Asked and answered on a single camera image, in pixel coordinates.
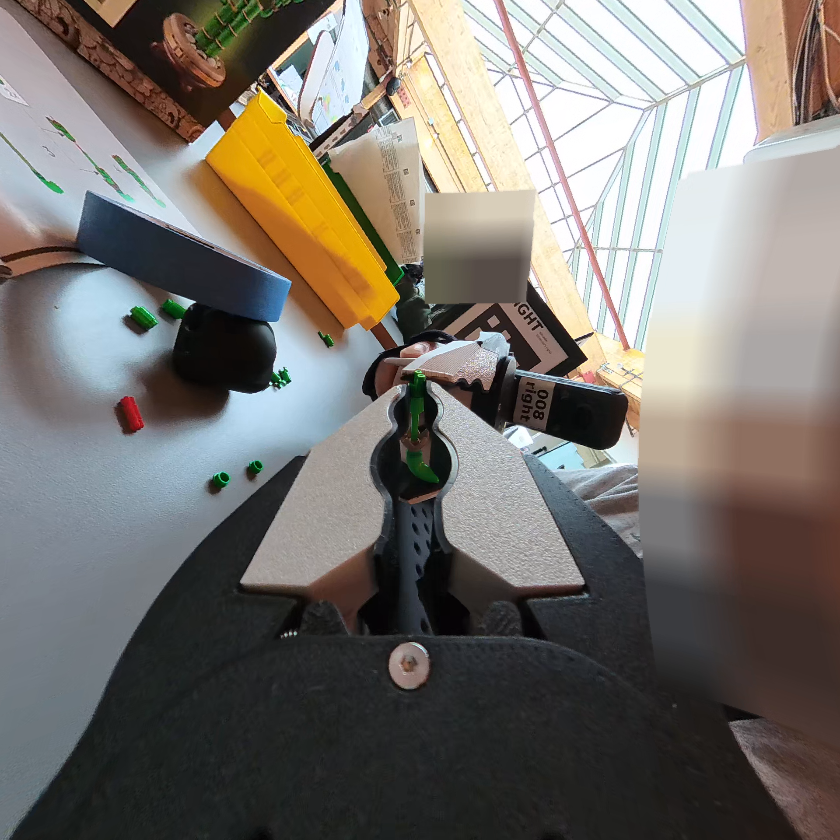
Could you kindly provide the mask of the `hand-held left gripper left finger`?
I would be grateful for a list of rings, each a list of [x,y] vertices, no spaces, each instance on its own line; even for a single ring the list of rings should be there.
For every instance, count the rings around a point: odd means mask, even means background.
[[[240,580],[245,591],[331,602],[356,629],[378,590],[373,550],[385,520],[371,464],[402,397],[391,388],[314,446]]]

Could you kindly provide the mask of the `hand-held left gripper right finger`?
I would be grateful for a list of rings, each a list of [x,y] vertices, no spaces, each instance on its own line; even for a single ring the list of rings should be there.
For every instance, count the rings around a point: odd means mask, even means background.
[[[448,590],[471,624],[494,602],[581,594],[583,575],[523,454],[440,385],[427,393],[434,431],[454,455],[436,504]]]

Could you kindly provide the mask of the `green lego bamboo stalk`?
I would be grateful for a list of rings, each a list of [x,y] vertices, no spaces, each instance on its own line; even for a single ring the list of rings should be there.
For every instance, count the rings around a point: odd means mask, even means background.
[[[409,427],[404,438],[405,462],[412,475],[428,485],[437,485],[439,478],[426,462],[424,448],[428,431],[425,422],[426,376],[420,370],[412,374],[409,382]]]

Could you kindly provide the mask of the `black lego set box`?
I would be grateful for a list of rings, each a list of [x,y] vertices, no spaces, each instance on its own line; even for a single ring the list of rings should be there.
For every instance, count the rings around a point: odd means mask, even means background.
[[[188,143],[332,10],[329,1],[18,1]]]

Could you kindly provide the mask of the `lego instruction booklet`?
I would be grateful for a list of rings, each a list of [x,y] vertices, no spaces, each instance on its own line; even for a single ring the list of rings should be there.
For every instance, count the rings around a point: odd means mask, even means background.
[[[1,274],[88,262],[88,193],[195,228],[8,11],[1,13]]]

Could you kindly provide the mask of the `green plastic bin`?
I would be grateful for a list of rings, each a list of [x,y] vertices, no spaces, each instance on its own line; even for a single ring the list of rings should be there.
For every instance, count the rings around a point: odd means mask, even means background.
[[[403,268],[397,264],[391,252],[385,246],[385,242],[371,223],[370,219],[367,217],[359,201],[351,192],[347,182],[343,179],[341,174],[333,170],[329,155],[324,155],[320,163],[332,186],[336,189],[337,193],[344,201],[344,204],[348,207],[353,220],[360,226],[362,232],[371,243],[375,253],[383,261],[386,277],[395,287],[398,286],[404,276]]]

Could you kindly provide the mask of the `white paper sheets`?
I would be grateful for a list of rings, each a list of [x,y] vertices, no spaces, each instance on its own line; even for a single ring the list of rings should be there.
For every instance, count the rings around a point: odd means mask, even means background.
[[[374,128],[329,158],[394,260],[419,263],[427,189],[414,119]]]

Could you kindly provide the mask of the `red ceiling pipe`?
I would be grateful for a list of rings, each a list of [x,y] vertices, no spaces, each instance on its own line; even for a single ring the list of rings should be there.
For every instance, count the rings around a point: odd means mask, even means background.
[[[561,164],[560,157],[556,146],[553,141],[553,137],[550,132],[550,128],[548,122],[544,116],[543,109],[539,100],[539,96],[536,92],[536,89],[533,85],[532,78],[529,73],[529,68],[527,66],[527,62],[522,54],[522,50],[520,45],[517,41],[515,32],[512,28],[511,21],[508,15],[508,11],[506,9],[505,3],[503,1],[495,1],[494,6],[497,10],[500,25],[502,30],[505,34],[508,46],[511,50],[513,58],[515,60],[519,76],[524,84],[524,87],[528,93],[528,99],[530,100],[532,110],[534,112],[535,118],[538,121],[540,126],[540,130],[542,132],[542,136],[545,142],[546,149],[549,152],[551,160],[553,162],[553,166],[556,170],[556,173],[559,177],[560,185],[564,194],[564,197],[569,205],[572,217],[575,221],[576,227],[578,228],[579,236],[581,239],[581,243],[584,246],[585,252],[587,254],[590,267],[593,270],[593,274],[595,279],[597,280],[598,286],[602,292],[602,299],[605,303],[605,307],[608,310],[611,319],[613,321],[613,326],[616,330],[616,334],[619,340],[619,343],[622,345],[624,351],[629,351],[631,348],[629,346],[629,342],[627,340],[627,336],[623,327],[623,323],[618,315],[616,306],[613,301],[612,294],[607,286],[606,279],[602,272],[602,267],[599,263],[599,260],[596,256],[595,248],[592,244],[592,240],[588,234],[587,227],[583,221],[580,209],[577,205],[577,202],[574,199],[574,195],[571,190],[571,186],[568,180],[567,175],[565,174],[563,165]]]

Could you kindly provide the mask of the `black rounded object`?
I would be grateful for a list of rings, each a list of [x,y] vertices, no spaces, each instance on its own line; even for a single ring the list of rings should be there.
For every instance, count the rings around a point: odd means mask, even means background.
[[[172,365],[186,382],[251,394],[270,385],[276,357],[268,322],[194,303],[181,320]]]

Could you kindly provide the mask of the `yellow plastic bin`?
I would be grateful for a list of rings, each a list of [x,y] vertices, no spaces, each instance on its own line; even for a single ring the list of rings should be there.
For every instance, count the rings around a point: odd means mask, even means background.
[[[250,99],[206,162],[344,328],[372,331],[396,305],[385,262],[271,97]]]

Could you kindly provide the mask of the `blue masking tape roll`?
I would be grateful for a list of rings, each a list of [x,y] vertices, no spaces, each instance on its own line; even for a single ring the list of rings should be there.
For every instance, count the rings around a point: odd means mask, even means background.
[[[289,279],[110,198],[88,191],[79,251],[153,287],[256,321],[278,322]]]

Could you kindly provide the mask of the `white flip chart board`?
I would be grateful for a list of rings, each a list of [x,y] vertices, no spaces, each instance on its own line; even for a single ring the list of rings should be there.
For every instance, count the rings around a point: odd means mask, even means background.
[[[361,3],[344,2],[335,35],[318,32],[299,95],[298,117],[315,136],[361,102],[369,48]]]

